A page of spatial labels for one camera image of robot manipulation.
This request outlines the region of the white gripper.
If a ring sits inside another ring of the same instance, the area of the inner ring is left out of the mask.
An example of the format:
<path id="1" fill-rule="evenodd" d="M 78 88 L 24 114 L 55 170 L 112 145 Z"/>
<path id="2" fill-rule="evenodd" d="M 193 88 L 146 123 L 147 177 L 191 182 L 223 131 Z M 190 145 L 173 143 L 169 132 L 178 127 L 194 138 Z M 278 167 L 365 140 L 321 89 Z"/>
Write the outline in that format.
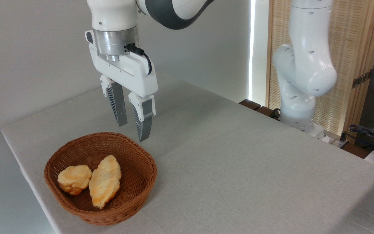
<path id="1" fill-rule="evenodd" d="M 119 126 L 128 123 L 123 87 L 129 89 L 129 101 L 133 106 L 139 142 L 146 140 L 151 132 L 153 116 L 156 115 L 154 93 L 158 90 L 153 63 L 142 55 L 129 52 L 120 55 L 119 61 L 101 58 L 95 46 L 94 32 L 85 32 L 93 64 L 100 77 L 102 91 L 108 98 Z"/>

